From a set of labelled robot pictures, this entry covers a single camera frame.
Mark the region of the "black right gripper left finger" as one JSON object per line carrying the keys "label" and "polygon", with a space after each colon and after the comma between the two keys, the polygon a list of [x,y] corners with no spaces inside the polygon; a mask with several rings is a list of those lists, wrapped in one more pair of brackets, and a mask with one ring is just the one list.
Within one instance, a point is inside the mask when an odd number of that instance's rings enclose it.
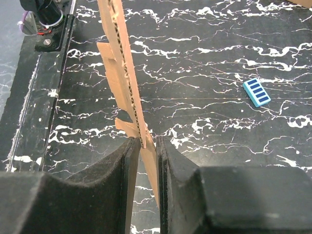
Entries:
{"label": "black right gripper left finger", "polygon": [[128,138],[67,179],[45,172],[1,172],[1,233],[129,233],[140,148],[138,138]]}

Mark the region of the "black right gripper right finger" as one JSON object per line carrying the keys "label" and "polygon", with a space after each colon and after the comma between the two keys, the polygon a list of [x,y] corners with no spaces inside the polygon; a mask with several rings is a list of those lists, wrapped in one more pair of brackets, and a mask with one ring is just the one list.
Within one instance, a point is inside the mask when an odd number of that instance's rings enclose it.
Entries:
{"label": "black right gripper right finger", "polygon": [[294,167],[197,166],[156,139],[163,234],[309,234],[312,180]]}

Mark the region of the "cardboard box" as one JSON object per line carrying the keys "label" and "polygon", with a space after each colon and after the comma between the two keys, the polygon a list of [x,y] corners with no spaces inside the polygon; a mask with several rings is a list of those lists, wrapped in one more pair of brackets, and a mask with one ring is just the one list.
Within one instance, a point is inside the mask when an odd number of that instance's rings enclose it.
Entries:
{"label": "cardboard box", "polygon": [[141,143],[140,154],[156,202],[159,203],[156,147],[144,120],[137,78],[130,48],[122,2],[99,0],[97,2],[107,43],[97,43],[107,81],[118,108],[128,113],[131,122],[115,119],[115,126]]}

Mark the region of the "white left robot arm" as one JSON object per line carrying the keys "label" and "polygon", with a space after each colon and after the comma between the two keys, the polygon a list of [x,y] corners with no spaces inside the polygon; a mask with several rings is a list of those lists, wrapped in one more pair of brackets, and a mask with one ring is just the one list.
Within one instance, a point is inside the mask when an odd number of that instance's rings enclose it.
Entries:
{"label": "white left robot arm", "polygon": [[66,43],[73,24],[73,15],[66,14],[54,0],[21,0],[22,8],[34,14],[40,24],[35,50],[59,52]]}

